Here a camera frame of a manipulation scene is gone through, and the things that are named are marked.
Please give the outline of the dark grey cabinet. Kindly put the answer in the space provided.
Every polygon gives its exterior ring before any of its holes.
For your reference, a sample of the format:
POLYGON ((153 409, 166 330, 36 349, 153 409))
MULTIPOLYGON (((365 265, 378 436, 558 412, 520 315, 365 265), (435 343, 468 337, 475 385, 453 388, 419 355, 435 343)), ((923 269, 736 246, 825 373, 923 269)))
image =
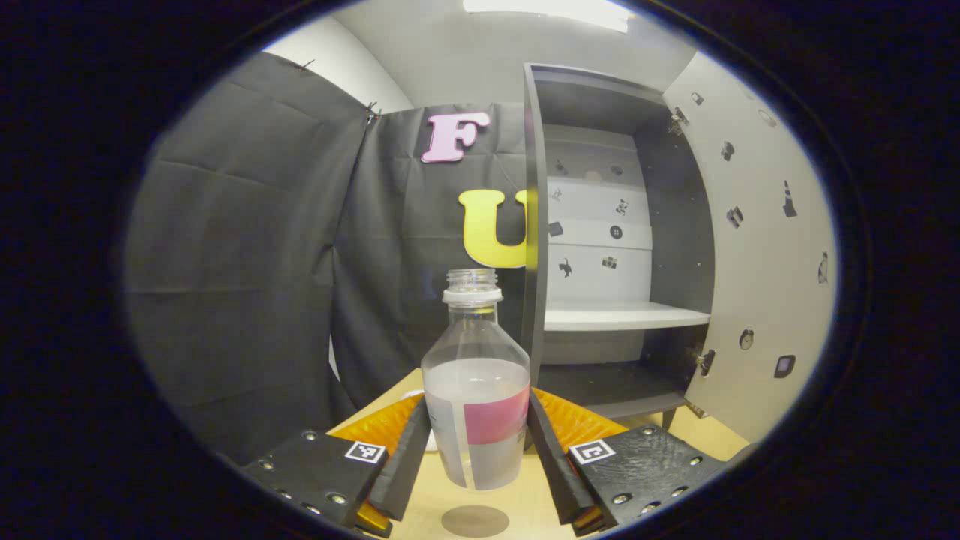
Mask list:
POLYGON ((532 383, 610 419, 686 404, 709 322, 545 331, 548 305, 659 303, 710 314, 713 226, 685 114, 665 90, 524 66, 529 212, 522 345, 532 383))

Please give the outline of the large ceiling lamp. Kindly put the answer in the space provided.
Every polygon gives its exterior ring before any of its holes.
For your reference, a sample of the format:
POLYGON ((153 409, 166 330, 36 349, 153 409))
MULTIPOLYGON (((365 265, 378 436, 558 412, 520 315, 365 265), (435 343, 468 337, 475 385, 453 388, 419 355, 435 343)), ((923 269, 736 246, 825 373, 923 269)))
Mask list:
POLYGON ((535 14, 626 34, 633 11, 610 0, 462 0, 470 14, 535 14))

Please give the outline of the round grey coaster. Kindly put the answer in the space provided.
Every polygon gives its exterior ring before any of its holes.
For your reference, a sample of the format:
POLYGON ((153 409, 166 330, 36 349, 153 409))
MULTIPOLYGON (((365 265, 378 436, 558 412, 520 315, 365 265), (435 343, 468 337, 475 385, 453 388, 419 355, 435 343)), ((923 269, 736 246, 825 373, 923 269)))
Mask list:
POLYGON ((504 533, 510 526, 509 516, 486 505, 461 505, 442 514, 444 530, 464 538, 490 538, 504 533))

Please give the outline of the white cabinet shelf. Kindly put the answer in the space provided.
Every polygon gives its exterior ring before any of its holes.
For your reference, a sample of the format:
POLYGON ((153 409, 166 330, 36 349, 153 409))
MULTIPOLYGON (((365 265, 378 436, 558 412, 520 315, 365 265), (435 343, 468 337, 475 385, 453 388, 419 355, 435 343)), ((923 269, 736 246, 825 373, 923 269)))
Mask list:
POLYGON ((556 304, 546 307, 548 332, 644 331, 705 325, 710 314, 659 303, 556 304))

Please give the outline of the black backdrop cloth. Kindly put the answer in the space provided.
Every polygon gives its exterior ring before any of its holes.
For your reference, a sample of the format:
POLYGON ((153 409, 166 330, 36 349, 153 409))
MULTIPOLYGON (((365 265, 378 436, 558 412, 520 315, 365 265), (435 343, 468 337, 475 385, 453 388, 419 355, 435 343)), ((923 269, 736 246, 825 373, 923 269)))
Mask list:
POLYGON ((446 274, 473 189, 521 243, 524 103, 369 119, 295 62, 258 52, 148 156, 124 240, 141 358, 183 423, 244 466, 327 431, 418 368, 447 326, 446 274))

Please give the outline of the clear plastic bottle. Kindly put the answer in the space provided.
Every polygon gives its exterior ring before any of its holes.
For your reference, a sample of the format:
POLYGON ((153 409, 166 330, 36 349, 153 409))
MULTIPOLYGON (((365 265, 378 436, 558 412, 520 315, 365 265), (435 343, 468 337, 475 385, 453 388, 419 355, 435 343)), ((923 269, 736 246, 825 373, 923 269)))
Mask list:
POLYGON ((447 273, 448 325, 421 360, 443 469, 472 491, 510 485, 524 453, 530 358, 498 321, 502 299, 493 268, 447 273))

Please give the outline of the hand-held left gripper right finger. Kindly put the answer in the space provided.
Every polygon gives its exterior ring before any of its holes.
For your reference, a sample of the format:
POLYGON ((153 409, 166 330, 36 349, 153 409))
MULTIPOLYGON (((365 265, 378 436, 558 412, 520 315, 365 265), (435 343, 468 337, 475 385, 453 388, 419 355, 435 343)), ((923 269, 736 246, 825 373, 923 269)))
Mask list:
POLYGON ((648 521, 727 466, 657 424, 627 428, 538 388, 527 427, 556 516, 578 537, 648 521))

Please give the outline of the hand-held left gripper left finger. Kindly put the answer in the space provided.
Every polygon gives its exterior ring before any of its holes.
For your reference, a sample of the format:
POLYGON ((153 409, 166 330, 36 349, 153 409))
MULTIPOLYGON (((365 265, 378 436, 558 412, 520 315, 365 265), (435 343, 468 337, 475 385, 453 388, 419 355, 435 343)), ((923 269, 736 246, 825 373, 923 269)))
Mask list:
POLYGON ((388 537, 404 519, 430 431, 428 405, 415 394, 333 433, 305 428, 242 472, 313 518, 388 537))

